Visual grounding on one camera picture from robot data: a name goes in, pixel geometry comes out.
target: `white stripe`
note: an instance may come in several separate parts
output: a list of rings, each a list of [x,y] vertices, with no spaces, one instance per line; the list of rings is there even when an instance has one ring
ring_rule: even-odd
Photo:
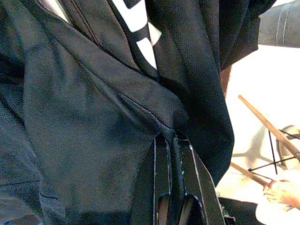
[[[136,44],[142,52],[144,58],[157,70],[154,51],[149,39],[145,37],[144,39],[137,41]]]
[[[279,22],[280,22],[280,17],[282,13],[283,8],[280,10],[279,18],[278,18],[278,23],[277,23],[277,31],[276,31],[276,45],[278,45],[277,38],[278,38],[278,29],[279,29]]]
[[[161,32],[159,29],[157,29],[155,26],[153,26],[153,24],[151,24],[150,22],[148,22],[148,27],[149,27],[151,44],[152,44],[152,46],[154,46],[158,42],[158,40],[161,36]]]
[[[54,13],[67,23],[71,24],[64,8],[61,6],[58,0],[38,0],[41,5],[43,5],[47,10]]]
[[[146,26],[148,18],[145,0],[127,8],[124,0],[112,0],[131,32],[136,32]]]
[[[291,5],[289,4],[289,9],[287,10],[286,18],[285,18],[285,27],[286,27],[287,17],[288,17],[289,12],[290,12],[290,8],[291,8]],[[283,44],[283,46],[285,45],[285,27],[283,28],[283,37],[282,37],[282,44]]]

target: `white logo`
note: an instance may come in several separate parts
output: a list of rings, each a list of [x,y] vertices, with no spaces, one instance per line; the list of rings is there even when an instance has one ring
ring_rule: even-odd
[[[112,2],[115,4],[119,13],[123,17],[130,32],[136,32],[148,24],[151,41],[149,41],[149,39],[145,37],[142,40],[137,41],[136,44],[144,58],[149,62],[151,66],[153,66],[157,70],[152,46],[154,46],[159,40],[161,32],[151,23],[147,23],[148,18],[145,0],[141,0],[130,9],[127,8],[124,0],[112,0]]]

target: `drumstick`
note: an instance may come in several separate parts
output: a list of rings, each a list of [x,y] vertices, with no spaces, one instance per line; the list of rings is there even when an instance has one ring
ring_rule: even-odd
[[[254,113],[263,125],[300,161],[300,151],[273,124],[255,109],[242,95],[239,99]]]
[[[258,177],[258,176],[255,176],[253,173],[249,172],[248,170],[245,170],[244,168],[240,167],[239,165],[237,165],[237,164],[235,164],[235,163],[233,163],[233,162],[231,162],[230,165],[231,165],[234,169],[240,171],[242,174],[246,175],[247,177],[249,177],[249,178],[251,178],[252,180],[254,180],[254,181],[256,181],[257,183],[259,183],[260,185],[265,186],[265,185],[268,184],[268,182],[264,181],[263,179],[261,179],[261,178]]]

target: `dark clothing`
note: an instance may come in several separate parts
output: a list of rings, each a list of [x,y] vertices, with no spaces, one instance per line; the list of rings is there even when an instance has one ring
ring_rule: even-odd
[[[219,201],[225,207],[226,211],[228,211],[229,215],[235,217],[236,225],[263,225],[257,221],[255,216],[257,204],[229,198],[219,198]]]
[[[233,149],[220,70],[257,49],[274,0],[147,0],[157,70],[112,1],[61,0],[73,26],[39,2],[0,0],[1,199],[44,225],[128,224],[154,137],[176,129],[217,184]]]

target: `black fabric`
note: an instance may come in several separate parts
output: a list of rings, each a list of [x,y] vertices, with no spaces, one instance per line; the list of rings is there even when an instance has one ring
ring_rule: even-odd
[[[260,14],[271,8],[274,3],[275,1],[273,0],[250,0],[249,11],[251,14],[251,18],[254,19],[258,17]]]
[[[153,139],[176,128],[217,184],[233,148],[219,72],[255,49],[249,3],[146,1],[159,79],[107,1],[61,3],[73,25],[38,1],[0,0],[1,197],[45,225],[129,224]]]
[[[38,225],[40,221],[34,215],[26,215],[20,219],[10,221],[13,225]]]
[[[219,201],[229,215],[235,217],[236,225],[263,225],[255,217],[257,204],[230,198],[219,198]]]
[[[139,0],[124,0],[124,2],[128,8],[132,8],[140,1]]]
[[[146,59],[143,57],[140,49],[137,46],[137,41],[140,41],[144,38],[148,38],[150,40],[150,34],[149,34],[149,29],[148,29],[148,24],[146,24],[142,29],[135,31],[135,32],[130,32],[128,26],[126,25],[124,19],[120,15],[119,11],[113,4],[111,0],[109,0],[110,6],[118,19],[119,23],[121,24],[124,32],[126,33],[128,43],[131,48],[132,55],[135,59],[136,64],[139,66],[139,68],[143,71],[144,75],[149,76],[151,79],[155,81],[159,81],[158,79],[158,72],[157,70],[149,64],[149,62],[146,61]]]

